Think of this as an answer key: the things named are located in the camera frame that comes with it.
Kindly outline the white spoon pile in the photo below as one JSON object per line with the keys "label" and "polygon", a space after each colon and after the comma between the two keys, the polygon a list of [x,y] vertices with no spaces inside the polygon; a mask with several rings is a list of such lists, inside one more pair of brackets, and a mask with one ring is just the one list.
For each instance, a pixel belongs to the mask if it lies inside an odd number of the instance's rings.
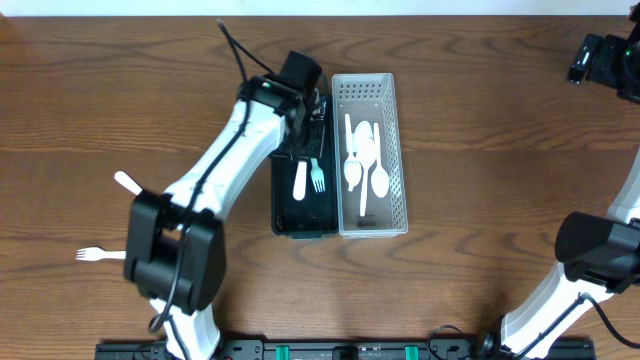
{"label": "white spoon pile", "polygon": [[372,125],[367,120],[362,120],[356,126],[353,133],[353,148],[357,149],[366,138],[373,138]]}

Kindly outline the white spoon bowl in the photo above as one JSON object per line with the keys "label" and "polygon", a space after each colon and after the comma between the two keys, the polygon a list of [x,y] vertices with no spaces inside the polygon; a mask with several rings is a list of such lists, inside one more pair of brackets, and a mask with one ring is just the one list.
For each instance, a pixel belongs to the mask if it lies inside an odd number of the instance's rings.
{"label": "white spoon bowl", "polygon": [[382,166],[381,156],[381,134],[379,124],[374,124],[374,142],[376,145],[376,165],[371,177],[371,185],[374,194],[379,198],[384,198],[389,192],[390,178],[387,171]]}

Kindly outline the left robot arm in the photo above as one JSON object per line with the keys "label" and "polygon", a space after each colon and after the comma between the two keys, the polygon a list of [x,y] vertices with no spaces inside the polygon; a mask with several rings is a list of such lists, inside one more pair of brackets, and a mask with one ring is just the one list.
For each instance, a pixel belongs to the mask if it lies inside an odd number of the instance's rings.
{"label": "left robot arm", "polygon": [[141,189],[131,204],[124,277],[156,310],[176,359],[210,359],[220,331],[212,302],[226,272],[223,223],[268,157],[321,154],[322,67],[292,51],[276,74],[254,76],[238,91],[230,118],[197,163],[162,193]]}

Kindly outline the black plastic mesh basket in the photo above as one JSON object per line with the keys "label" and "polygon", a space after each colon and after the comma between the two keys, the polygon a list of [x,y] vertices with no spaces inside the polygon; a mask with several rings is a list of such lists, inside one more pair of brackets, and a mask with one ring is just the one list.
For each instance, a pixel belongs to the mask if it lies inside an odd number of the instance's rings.
{"label": "black plastic mesh basket", "polygon": [[271,156],[271,227],[276,235],[315,239],[338,230],[332,97],[320,95],[319,104],[325,110],[325,137],[318,159],[325,177],[325,191],[316,193],[310,175],[307,175],[305,197],[301,201],[295,200],[293,186],[298,162]]}

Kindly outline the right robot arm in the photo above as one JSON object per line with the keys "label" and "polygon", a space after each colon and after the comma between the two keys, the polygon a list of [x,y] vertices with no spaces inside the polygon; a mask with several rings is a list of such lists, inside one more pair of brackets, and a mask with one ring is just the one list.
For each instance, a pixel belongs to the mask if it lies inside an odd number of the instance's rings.
{"label": "right robot arm", "polygon": [[[639,30],[625,37],[589,33],[576,52],[566,79],[584,80],[616,90],[619,98],[639,101]],[[569,214],[555,240],[556,261],[544,280],[494,331],[470,349],[472,359],[592,359],[585,341],[562,334],[583,314],[595,310],[609,333],[623,337],[601,304],[639,283],[639,166],[632,165],[606,216]]]}

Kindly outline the white fork basket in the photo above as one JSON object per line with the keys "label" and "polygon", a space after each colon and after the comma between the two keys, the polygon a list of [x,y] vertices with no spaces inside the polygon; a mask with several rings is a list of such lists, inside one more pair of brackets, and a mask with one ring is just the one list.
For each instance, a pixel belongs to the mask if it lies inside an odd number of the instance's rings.
{"label": "white fork basket", "polygon": [[325,191],[325,177],[324,172],[319,166],[319,162],[317,158],[311,159],[311,178],[314,186],[314,190],[316,193],[322,193]]}

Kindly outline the white spoon with upper handle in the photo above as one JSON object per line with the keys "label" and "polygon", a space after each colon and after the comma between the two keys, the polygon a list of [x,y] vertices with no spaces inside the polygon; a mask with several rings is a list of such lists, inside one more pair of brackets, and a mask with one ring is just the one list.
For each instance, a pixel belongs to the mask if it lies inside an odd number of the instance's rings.
{"label": "white spoon with upper handle", "polygon": [[352,142],[353,142],[353,132],[351,125],[351,117],[349,114],[345,115],[345,144],[346,144],[346,152],[347,158],[343,165],[343,173],[344,177],[347,181],[348,191],[352,192],[354,188],[359,184],[362,177],[362,168],[360,162],[356,159]]}

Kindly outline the white spoon pointing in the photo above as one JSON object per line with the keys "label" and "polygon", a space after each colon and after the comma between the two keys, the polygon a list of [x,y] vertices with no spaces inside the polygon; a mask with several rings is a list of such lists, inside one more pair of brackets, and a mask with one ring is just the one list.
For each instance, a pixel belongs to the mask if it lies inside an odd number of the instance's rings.
{"label": "white spoon pointing", "polygon": [[359,205],[359,215],[361,217],[364,217],[366,213],[367,196],[368,196],[368,175],[369,175],[369,168],[375,161],[374,152],[375,152],[374,140],[369,137],[361,138],[359,141],[358,152],[356,155],[356,158],[360,162],[363,169],[360,205]]}

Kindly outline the clear plastic mesh basket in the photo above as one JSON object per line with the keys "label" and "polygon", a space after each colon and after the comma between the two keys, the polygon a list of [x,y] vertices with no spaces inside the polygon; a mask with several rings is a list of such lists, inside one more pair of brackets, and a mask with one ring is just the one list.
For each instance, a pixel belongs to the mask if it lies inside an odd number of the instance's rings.
{"label": "clear plastic mesh basket", "polygon": [[[333,135],[337,170],[339,233],[345,238],[390,238],[408,231],[408,213],[404,169],[400,144],[394,77],[390,73],[337,74],[332,77]],[[358,123],[378,123],[381,134],[382,166],[390,178],[384,198],[374,194],[371,177],[376,165],[369,168],[366,213],[359,215],[362,177],[352,192],[343,173],[347,158],[345,115],[351,117],[352,132]]]}

